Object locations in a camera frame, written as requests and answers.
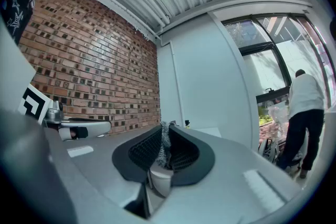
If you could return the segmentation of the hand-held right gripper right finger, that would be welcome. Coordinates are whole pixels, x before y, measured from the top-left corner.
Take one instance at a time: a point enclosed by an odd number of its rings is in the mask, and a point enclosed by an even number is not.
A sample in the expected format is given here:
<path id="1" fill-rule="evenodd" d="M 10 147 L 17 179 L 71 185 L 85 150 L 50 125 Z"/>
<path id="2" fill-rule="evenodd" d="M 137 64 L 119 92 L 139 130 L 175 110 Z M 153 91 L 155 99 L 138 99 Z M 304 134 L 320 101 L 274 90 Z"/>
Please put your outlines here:
<path id="1" fill-rule="evenodd" d="M 244 145 L 170 127 L 168 223 L 282 223 L 301 189 Z"/>

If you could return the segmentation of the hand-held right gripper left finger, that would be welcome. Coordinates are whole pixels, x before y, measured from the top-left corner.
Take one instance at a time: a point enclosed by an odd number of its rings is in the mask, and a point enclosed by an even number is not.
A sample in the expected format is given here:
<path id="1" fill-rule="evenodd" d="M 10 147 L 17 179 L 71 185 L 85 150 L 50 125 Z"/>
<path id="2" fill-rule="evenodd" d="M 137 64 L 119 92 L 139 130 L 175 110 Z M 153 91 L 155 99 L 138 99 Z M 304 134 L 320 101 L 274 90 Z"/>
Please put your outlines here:
<path id="1" fill-rule="evenodd" d="M 70 197 L 76 223 L 162 223 L 146 192 L 161 129 L 63 141 L 44 129 L 50 159 Z"/>

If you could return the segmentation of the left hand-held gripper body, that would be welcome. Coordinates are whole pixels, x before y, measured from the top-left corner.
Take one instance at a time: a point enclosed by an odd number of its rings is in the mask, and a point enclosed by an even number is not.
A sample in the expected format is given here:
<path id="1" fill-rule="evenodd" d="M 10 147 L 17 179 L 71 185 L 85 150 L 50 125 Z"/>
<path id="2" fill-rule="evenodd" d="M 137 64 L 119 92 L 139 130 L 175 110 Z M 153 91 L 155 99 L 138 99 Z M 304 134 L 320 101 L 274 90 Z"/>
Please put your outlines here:
<path id="1" fill-rule="evenodd" d="M 60 124 L 64 118 L 59 101 L 53 101 L 31 84 L 28 85 L 20 101 L 18 112 L 30 116 L 40 125 Z"/>

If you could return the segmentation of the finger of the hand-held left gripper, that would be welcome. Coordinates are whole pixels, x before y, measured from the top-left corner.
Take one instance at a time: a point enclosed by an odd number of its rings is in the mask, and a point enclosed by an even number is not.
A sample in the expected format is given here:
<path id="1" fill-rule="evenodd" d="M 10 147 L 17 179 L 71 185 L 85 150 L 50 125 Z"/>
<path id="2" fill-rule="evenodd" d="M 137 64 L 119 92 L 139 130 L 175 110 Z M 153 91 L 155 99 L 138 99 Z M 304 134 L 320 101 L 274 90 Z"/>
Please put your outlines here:
<path id="1" fill-rule="evenodd" d="M 85 118 L 64 118 L 60 127 L 86 127 L 88 137 L 105 135 L 111 129 L 111 122 L 105 120 L 85 119 Z"/>
<path id="2" fill-rule="evenodd" d="M 86 127 L 61 127 L 58 129 L 58 133 L 63 141 L 88 137 Z"/>

